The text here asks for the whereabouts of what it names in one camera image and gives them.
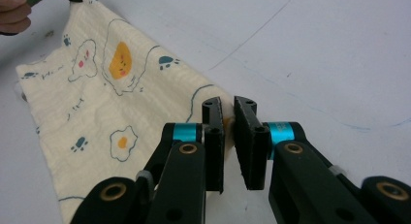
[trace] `printed cloth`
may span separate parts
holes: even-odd
[[[64,223],[112,176],[132,179],[167,122],[202,121],[201,104],[232,98],[98,0],[72,4],[62,47],[17,67]]]

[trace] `fabric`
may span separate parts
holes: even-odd
[[[62,47],[17,67],[64,223],[112,176],[132,179],[166,122],[202,121],[201,104],[232,97],[98,0],[72,4]]]

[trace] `orange cartoon face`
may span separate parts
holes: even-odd
[[[111,76],[115,80],[119,80],[128,76],[131,71],[132,59],[131,53],[127,45],[120,42],[115,50],[114,57],[112,58],[109,66]]]

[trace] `human hand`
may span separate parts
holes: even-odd
[[[30,26],[31,7],[27,0],[0,0],[0,32],[19,33]]]

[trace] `white table surface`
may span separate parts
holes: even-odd
[[[358,186],[411,184],[411,0],[100,0],[233,95],[261,121],[297,121]],[[32,26],[0,36],[0,223],[61,223],[18,64],[58,48],[67,0],[33,8]],[[247,191],[235,152],[206,223],[273,223],[266,190]]]

